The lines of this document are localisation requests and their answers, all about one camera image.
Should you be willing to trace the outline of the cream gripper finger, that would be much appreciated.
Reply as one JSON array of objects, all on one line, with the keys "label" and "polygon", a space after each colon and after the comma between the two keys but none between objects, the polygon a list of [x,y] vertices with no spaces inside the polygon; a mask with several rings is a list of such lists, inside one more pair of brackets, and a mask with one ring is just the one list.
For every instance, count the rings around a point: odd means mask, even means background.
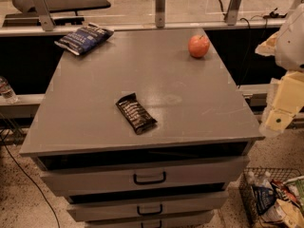
[{"label": "cream gripper finger", "polygon": [[276,52],[277,35],[278,32],[275,32],[266,41],[259,44],[255,49],[255,53],[265,57],[274,56]]},{"label": "cream gripper finger", "polygon": [[270,82],[259,132],[267,138],[284,132],[304,107],[304,73],[287,71]]}]

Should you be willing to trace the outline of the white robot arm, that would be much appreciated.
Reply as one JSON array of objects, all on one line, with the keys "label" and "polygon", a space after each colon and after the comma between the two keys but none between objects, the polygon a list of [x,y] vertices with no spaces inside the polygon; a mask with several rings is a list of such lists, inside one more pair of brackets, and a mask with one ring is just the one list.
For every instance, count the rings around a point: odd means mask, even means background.
[{"label": "white robot arm", "polygon": [[280,80],[271,80],[261,117],[259,132],[271,138],[281,134],[304,107],[304,5],[298,5],[255,53],[274,56],[275,63],[286,70]]}]

